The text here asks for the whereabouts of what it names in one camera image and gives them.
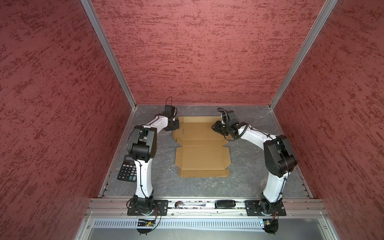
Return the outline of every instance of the black calculator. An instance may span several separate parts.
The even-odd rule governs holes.
[[[130,155],[124,156],[124,162],[122,163],[122,166],[120,168],[118,180],[126,182],[137,181],[137,170],[135,161],[130,157]]]

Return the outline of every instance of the black mounting plate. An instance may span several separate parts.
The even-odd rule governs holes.
[[[154,205],[157,205],[158,208],[157,208],[157,214],[158,215],[162,215],[162,216],[165,216],[167,215],[167,211],[168,211],[168,200],[155,200],[154,201]],[[155,211],[151,212],[149,215],[144,215],[142,214],[137,206],[135,205],[135,203],[133,201],[131,201],[129,203],[129,207],[128,207],[128,211],[127,211],[127,215],[128,216],[154,216],[155,215]]]
[[[248,216],[263,216],[263,217],[266,217],[259,210],[255,210],[255,207],[257,209],[257,207],[259,206],[259,202],[260,202],[259,200],[247,200],[247,201],[244,201],[244,203],[245,203],[245,210],[247,211],[247,215]],[[281,217],[287,216],[287,213],[285,212],[285,207],[284,207],[283,203],[280,204],[280,206],[279,206],[279,208],[277,210],[277,215],[281,216]]]

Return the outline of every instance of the metal spoon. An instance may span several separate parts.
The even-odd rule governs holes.
[[[205,207],[206,204],[205,203],[193,203],[193,202],[187,202],[187,203],[183,203],[182,201],[177,201],[175,203],[175,208],[182,208],[183,206],[201,206],[201,207]]]

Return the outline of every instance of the brown cardboard sheet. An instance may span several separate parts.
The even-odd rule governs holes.
[[[211,127],[220,116],[180,116],[180,128],[173,138],[182,147],[176,149],[175,164],[180,177],[228,177],[231,165],[228,141]]]

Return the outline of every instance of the red wall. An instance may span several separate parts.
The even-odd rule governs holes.
[[[2,1],[0,36],[0,239],[72,240],[128,101],[80,1]]]
[[[339,0],[275,112],[344,240],[384,239],[384,2]]]
[[[324,0],[93,0],[139,104],[268,105]]]

